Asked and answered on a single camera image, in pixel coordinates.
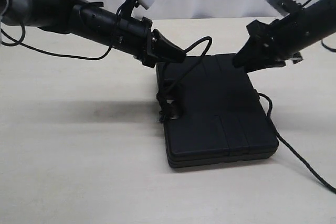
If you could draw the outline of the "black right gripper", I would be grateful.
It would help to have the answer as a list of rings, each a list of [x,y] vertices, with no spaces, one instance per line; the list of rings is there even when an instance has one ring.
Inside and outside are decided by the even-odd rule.
[[[233,56],[234,67],[244,67],[246,73],[268,68],[281,68],[286,61],[297,64],[303,61],[301,50],[304,39],[304,15],[293,14],[271,23],[257,19],[246,28],[248,40]]]

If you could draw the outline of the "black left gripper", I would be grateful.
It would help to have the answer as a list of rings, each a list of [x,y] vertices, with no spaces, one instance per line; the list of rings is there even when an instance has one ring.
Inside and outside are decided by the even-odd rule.
[[[155,67],[156,62],[182,63],[186,52],[159,30],[152,31],[152,24],[146,17],[121,18],[113,30],[113,48],[132,55],[146,67]]]

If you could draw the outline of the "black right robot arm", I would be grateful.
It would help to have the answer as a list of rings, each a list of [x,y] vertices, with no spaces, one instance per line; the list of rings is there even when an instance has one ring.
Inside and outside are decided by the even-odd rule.
[[[297,64],[303,49],[335,33],[335,0],[319,0],[269,24],[255,19],[246,28],[249,38],[233,56],[235,68],[254,72],[284,67],[288,60]]]

